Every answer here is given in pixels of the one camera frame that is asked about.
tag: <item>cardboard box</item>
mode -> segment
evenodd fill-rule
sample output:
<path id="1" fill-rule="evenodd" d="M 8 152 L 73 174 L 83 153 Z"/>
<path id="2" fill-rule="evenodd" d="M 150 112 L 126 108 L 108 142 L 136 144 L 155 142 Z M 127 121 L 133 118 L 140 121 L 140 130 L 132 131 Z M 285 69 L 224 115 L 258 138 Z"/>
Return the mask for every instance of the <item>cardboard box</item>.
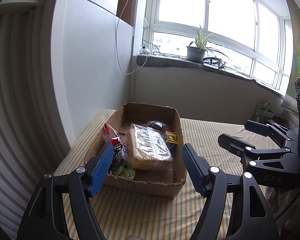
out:
<path id="1" fill-rule="evenodd" d="M 132 123 L 143 125 L 151 120 L 172 125 L 173 132 L 177 134 L 178 145 L 173 154 L 173 171 L 136 170 L 133 180 L 108 174 L 104 185 L 148 195 L 174 198 L 186 182 L 186 167 L 181 156 L 183 136 L 180 117 L 176 109 L 168 106 L 127 103 L 114 112 L 107 123 L 120 133 L 125 133 Z M 126 138 L 121 135 L 121 139 L 125 142 Z M 87 163 L 91 157 L 98 154 L 104 144 L 105 140 L 100 132 L 87 151 L 84 162 Z"/>

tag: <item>colorful painting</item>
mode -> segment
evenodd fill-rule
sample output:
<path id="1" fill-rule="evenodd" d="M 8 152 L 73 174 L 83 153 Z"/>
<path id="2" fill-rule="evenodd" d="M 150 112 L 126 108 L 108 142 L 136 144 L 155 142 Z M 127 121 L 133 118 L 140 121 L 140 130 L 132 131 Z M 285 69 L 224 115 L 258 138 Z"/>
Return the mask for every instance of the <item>colorful painting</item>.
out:
<path id="1" fill-rule="evenodd" d="M 296 98 L 295 80 L 300 77 L 300 9 L 294 0 L 287 0 L 293 32 L 293 59 L 287 94 Z"/>

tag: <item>candy wrapper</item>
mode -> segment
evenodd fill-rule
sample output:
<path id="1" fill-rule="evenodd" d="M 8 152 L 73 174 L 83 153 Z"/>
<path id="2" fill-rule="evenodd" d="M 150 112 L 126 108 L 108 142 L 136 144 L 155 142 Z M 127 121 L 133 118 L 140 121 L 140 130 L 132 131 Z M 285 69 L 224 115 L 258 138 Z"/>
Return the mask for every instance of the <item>candy wrapper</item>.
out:
<path id="1" fill-rule="evenodd" d="M 166 132 L 164 139 L 166 141 L 167 147 L 171 150 L 175 145 L 178 145 L 177 134 L 173 132 Z"/>

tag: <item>window sill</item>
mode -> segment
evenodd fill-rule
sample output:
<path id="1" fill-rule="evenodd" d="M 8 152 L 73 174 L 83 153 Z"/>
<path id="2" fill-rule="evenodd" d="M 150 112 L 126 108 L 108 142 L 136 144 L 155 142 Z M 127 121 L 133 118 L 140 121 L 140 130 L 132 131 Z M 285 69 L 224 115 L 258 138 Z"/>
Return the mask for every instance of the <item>window sill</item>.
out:
<path id="1" fill-rule="evenodd" d="M 237 72 L 235 70 L 225 69 L 225 70 L 219 70 L 215 66 L 211 66 L 209 64 L 199 64 L 194 63 L 188 60 L 185 60 L 183 58 L 178 57 L 164 57 L 161 55 L 153 55 L 148 54 L 147 56 L 144 54 L 138 54 L 137 55 L 137 64 L 139 66 L 142 66 L 146 60 L 146 63 L 144 67 L 181 67 L 181 68 L 202 68 L 205 71 L 208 72 L 214 72 L 215 74 L 225 75 L 233 78 L 238 78 L 241 80 L 246 80 L 250 82 L 255 82 L 260 87 L 267 89 L 271 92 L 273 92 L 275 95 L 279 96 L 280 98 L 284 98 L 285 94 L 281 91 L 275 90 L 274 88 L 267 86 L 266 84 L 262 83 L 259 80 L 256 80 L 255 78 L 252 78 L 250 76 L 247 76 L 243 73 Z"/>

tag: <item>bread loaf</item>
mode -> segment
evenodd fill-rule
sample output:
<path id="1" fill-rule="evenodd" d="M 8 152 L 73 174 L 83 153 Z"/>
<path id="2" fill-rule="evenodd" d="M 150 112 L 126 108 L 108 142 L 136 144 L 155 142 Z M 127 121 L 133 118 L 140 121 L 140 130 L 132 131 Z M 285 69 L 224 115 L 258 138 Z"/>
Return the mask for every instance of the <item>bread loaf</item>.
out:
<path id="1" fill-rule="evenodd" d="M 170 170 L 172 156 L 162 135 L 150 128 L 132 124 L 127 134 L 129 162 L 142 170 Z"/>

